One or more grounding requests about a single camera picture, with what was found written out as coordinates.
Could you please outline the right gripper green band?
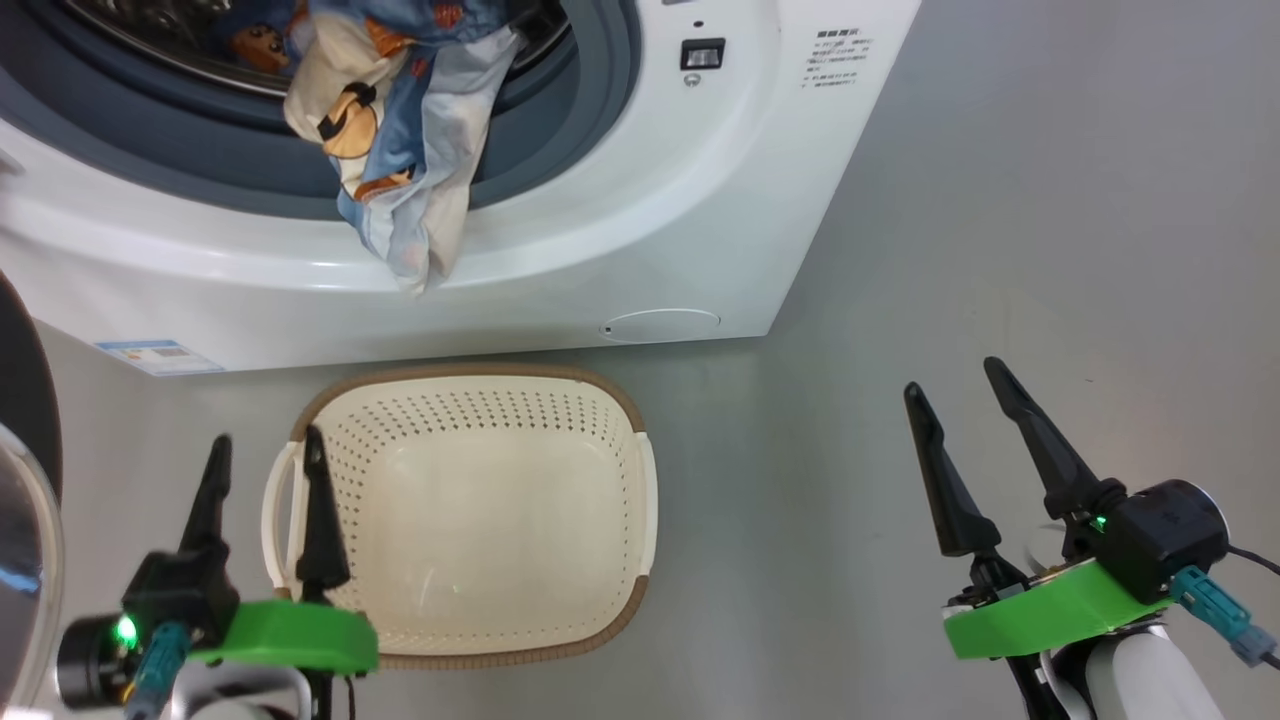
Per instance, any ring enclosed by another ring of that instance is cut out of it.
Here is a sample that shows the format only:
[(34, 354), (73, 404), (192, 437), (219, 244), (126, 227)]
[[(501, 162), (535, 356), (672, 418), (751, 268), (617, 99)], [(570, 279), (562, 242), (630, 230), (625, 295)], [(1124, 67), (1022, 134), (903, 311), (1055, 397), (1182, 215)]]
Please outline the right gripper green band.
[[(983, 369), (1004, 415), (1021, 433), (1051, 519), (1100, 518), (1125, 501), (1125, 486), (1092, 471), (1002, 359), (986, 357)], [(1002, 537), (977, 507), (918, 383), (904, 388), (904, 405), (940, 552), (950, 559), (995, 552)], [(1106, 635), (1171, 603), (1170, 598), (1139, 602), (1097, 561), (1088, 560), (1002, 600), (964, 601), (943, 612), (943, 630), (959, 659), (1006, 659)]]

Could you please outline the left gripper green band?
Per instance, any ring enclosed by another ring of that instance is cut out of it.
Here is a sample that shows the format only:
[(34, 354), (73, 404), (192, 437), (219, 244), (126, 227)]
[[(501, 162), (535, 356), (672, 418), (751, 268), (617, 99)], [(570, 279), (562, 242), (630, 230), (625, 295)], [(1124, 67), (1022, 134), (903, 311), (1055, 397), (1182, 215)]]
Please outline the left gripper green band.
[[(230, 493), (233, 442), (218, 436), (210, 448), (179, 555), (196, 557), (229, 553), (223, 506)], [(294, 565), (302, 601), (325, 601), (326, 593), (349, 583), (351, 568), (342, 534), (340, 514), (323, 433), (307, 427), (303, 438), (303, 475), (308, 484), (303, 547)], [(216, 647), (192, 650), (201, 664), (243, 664), (297, 667), (338, 676), (378, 670), (378, 634), (361, 614), (321, 603), (268, 600), (242, 603)]]

